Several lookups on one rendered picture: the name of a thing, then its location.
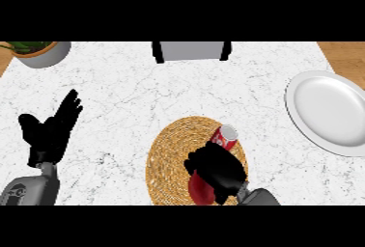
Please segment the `green potted plant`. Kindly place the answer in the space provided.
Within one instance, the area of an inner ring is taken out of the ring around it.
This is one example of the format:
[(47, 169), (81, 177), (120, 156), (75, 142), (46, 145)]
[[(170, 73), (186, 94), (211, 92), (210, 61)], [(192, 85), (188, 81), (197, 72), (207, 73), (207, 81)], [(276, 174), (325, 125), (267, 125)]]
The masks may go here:
[(1, 48), (12, 50), (18, 54), (30, 54), (43, 50), (52, 43), (49, 41), (7, 41)]

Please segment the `red soda can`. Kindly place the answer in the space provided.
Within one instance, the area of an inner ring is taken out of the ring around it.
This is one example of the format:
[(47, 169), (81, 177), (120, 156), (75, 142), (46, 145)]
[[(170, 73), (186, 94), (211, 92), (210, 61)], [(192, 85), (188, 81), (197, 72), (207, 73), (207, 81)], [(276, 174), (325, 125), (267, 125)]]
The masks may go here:
[(210, 141), (220, 145), (228, 151), (232, 149), (238, 141), (238, 132), (229, 124), (223, 124), (217, 128)]

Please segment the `white round plate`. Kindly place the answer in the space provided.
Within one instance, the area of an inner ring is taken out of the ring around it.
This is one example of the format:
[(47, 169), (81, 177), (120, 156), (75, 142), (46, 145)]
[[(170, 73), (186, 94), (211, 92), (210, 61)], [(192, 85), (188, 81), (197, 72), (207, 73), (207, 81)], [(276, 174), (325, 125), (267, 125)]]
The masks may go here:
[(298, 131), (325, 151), (365, 157), (365, 91), (328, 71), (306, 71), (285, 88), (285, 108)]

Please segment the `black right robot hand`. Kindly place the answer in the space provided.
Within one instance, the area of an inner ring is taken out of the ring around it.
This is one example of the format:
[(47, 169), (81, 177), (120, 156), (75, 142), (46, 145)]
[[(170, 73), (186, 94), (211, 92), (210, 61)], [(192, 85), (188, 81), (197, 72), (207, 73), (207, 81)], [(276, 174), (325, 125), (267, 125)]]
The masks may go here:
[(235, 196), (247, 179), (244, 166), (233, 154), (216, 143), (188, 154), (183, 166), (191, 175), (197, 174), (214, 188), (216, 202), (222, 205)]

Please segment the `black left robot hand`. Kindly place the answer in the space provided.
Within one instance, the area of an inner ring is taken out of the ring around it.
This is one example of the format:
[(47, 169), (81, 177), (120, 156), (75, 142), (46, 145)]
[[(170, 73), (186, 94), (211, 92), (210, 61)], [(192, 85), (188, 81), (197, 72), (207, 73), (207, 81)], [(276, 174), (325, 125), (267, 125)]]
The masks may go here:
[(22, 139), (30, 145), (27, 165), (32, 168), (43, 162), (61, 162), (69, 134), (83, 106), (78, 93), (71, 90), (62, 100), (56, 115), (41, 123), (31, 114), (19, 115)]

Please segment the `round woven straw placemat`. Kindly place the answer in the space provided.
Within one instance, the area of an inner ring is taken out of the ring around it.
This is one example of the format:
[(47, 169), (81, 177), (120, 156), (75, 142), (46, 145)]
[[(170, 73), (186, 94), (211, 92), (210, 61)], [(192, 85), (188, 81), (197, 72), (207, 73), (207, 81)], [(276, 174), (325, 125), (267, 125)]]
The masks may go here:
[(194, 206), (183, 162), (188, 154), (205, 146), (222, 125), (207, 117), (192, 116), (177, 119), (157, 135), (145, 162), (145, 183), (155, 205)]

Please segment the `red pear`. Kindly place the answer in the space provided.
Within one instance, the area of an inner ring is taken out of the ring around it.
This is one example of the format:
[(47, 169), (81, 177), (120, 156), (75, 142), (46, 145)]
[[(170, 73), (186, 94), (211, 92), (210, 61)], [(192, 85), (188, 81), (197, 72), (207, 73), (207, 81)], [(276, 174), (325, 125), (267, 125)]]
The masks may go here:
[(189, 192), (189, 197), (197, 205), (205, 206), (214, 203), (216, 200), (214, 188), (205, 182), (205, 180), (198, 176), (197, 173), (194, 173), (189, 178), (188, 192)]

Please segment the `grey appliance with black legs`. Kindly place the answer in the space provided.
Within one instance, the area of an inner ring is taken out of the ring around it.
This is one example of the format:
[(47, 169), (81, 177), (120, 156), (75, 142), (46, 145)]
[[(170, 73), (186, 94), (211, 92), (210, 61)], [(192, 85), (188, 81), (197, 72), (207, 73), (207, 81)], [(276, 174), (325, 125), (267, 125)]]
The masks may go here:
[(229, 41), (154, 41), (151, 43), (155, 62), (180, 60), (228, 60), (232, 52)]

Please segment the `grey plant pot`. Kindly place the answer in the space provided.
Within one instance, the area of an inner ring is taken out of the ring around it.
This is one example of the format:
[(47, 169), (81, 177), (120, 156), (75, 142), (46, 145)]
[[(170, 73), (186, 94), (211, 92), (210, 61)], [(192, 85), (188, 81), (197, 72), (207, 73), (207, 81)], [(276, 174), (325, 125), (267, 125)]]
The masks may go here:
[(13, 56), (32, 69), (43, 69), (61, 62), (71, 49), (69, 41), (53, 41), (40, 51), (30, 54), (13, 53)]

